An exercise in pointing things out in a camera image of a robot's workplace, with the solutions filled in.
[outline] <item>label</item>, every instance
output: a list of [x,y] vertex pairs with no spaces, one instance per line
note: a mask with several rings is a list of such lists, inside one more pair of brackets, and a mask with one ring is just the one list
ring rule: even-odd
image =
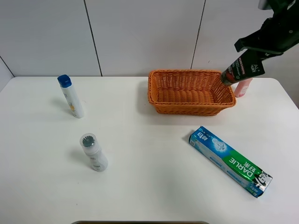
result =
[[203,126],[190,136],[189,143],[254,197],[259,197],[272,180],[270,175]]
[[99,162],[99,156],[98,154],[89,156],[92,167],[96,171],[102,171],[104,169],[104,166]]
[[68,105],[70,106],[71,111],[73,112],[73,114],[76,116],[75,112],[75,107],[73,106],[73,104],[71,103],[71,101],[68,99],[67,95],[64,93],[64,97],[68,103]]
[[244,86],[244,88],[241,90],[241,92],[240,92],[240,94],[239,94],[239,97],[244,96],[247,89],[248,89],[248,86]]
[[265,71],[257,52],[246,50],[221,74],[221,81],[225,85],[231,85],[262,74],[265,74]]

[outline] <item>blue cap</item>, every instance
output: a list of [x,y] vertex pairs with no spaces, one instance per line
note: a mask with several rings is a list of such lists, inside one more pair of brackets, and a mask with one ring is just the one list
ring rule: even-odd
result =
[[71,79],[67,75],[59,76],[57,79],[62,88],[71,86]]

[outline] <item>white bottle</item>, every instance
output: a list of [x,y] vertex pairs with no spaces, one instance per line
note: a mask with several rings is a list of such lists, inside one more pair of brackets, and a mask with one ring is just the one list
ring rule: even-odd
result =
[[62,75],[57,79],[61,90],[64,93],[65,99],[71,108],[71,112],[76,118],[82,118],[84,116],[84,111],[74,89],[74,85],[71,84],[70,77],[67,75]]
[[90,162],[94,170],[101,172],[107,168],[108,160],[102,153],[102,148],[94,134],[84,134],[80,138],[80,145],[82,146],[85,154],[90,158]]

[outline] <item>clear cap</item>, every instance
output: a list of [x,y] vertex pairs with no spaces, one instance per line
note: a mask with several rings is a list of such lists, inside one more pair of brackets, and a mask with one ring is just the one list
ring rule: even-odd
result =
[[80,138],[80,145],[85,153],[92,154],[101,150],[97,138],[92,133],[86,133]]

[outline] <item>white table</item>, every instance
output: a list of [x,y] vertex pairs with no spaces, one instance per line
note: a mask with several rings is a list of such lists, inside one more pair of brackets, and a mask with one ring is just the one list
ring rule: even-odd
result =
[[[71,79],[82,119],[55,77],[13,78],[0,93],[0,223],[298,223],[299,110],[278,81],[254,79],[235,107],[196,117],[156,113],[146,77]],[[273,176],[260,198],[186,142],[200,125]],[[109,160],[103,173],[80,147],[88,132]]]

